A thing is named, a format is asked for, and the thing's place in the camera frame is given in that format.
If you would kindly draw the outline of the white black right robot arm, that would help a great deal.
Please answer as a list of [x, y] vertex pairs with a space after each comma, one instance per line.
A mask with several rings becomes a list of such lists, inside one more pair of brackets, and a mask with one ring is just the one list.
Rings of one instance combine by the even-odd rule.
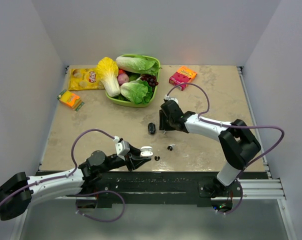
[[231, 190], [231, 183], [260, 152], [261, 145], [246, 123], [218, 121], [192, 111], [183, 112], [174, 100], [166, 100], [159, 111], [161, 131], [180, 131], [208, 137], [220, 143], [226, 164], [215, 177], [214, 192], [221, 197]]

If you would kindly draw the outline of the white earbud charging case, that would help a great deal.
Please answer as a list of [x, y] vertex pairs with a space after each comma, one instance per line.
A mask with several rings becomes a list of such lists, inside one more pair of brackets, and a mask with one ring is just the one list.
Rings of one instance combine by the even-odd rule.
[[143, 146], [140, 148], [140, 156], [151, 158], [153, 156], [153, 148], [151, 146]]

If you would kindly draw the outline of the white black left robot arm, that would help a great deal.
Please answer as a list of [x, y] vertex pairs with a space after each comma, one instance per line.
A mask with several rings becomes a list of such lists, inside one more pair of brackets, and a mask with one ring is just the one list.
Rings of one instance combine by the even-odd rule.
[[0, 219], [8, 221], [28, 207], [59, 197], [90, 196], [103, 174], [121, 167], [133, 171], [151, 161], [153, 149], [138, 149], [127, 142], [115, 145], [116, 153], [107, 156], [96, 150], [76, 169], [42, 176], [19, 172], [0, 186]]

